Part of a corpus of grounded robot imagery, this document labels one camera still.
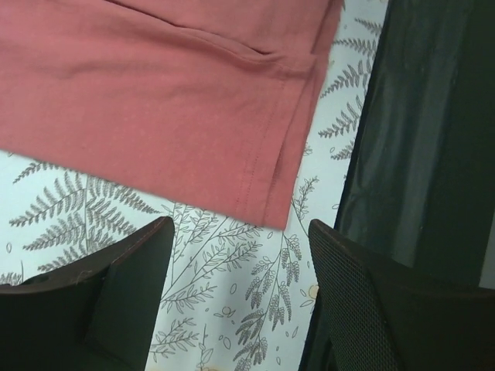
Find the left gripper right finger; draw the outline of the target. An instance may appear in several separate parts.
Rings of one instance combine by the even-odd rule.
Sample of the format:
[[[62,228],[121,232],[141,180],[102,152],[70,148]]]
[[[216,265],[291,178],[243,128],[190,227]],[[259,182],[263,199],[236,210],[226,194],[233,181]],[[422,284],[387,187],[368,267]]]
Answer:
[[[423,274],[309,224],[328,370],[492,370],[494,292]]]

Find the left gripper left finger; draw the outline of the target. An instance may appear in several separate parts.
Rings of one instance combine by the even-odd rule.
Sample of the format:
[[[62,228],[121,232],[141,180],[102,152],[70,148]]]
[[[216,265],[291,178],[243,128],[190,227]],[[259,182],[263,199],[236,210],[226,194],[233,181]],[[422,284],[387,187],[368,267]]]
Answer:
[[[159,217],[66,266],[1,286],[3,370],[144,370],[174,223]]]

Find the dusty pink t shirt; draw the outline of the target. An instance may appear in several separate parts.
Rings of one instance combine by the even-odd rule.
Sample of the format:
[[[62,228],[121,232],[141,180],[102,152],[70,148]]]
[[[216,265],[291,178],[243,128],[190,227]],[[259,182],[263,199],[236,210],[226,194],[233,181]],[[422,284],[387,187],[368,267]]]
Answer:
[[[3,1],[1,147],[278,230],[340,1]]]

